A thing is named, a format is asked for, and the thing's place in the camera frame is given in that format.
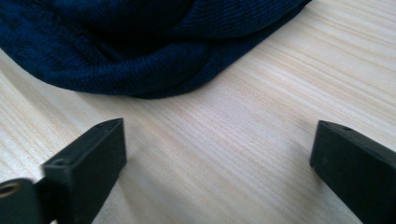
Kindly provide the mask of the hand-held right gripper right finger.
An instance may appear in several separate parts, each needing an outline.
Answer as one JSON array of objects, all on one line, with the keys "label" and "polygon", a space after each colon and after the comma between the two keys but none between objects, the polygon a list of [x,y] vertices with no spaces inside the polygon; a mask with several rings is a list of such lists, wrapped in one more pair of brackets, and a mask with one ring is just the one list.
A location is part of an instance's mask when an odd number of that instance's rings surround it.
[{"label": "hand-held right gripper right finger", "polygon": [[396,224],[396,152],[321,120],[310,166],[363,224]]}]

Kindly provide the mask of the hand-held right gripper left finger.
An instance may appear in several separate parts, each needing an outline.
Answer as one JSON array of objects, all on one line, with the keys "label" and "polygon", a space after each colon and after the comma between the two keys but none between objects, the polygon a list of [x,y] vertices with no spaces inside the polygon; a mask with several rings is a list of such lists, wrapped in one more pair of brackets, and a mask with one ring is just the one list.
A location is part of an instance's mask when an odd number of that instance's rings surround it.
[{"label": "hand-held right gripper left finger", "polygon": [[91,224],[126,162],[122,119],[90,128],[42,165],[51,218],[58,224]]}]

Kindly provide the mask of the dark blue knitted cloth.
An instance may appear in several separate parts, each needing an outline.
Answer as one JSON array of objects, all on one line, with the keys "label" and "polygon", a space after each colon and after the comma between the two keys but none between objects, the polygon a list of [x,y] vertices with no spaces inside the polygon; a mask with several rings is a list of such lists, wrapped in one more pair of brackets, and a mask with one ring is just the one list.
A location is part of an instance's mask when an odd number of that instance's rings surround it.
[{"label": "dark blue knitted cloth", "polygon": [[0,0],[0,49],[33,77],[156,99],[212,80],[311,0]]}]

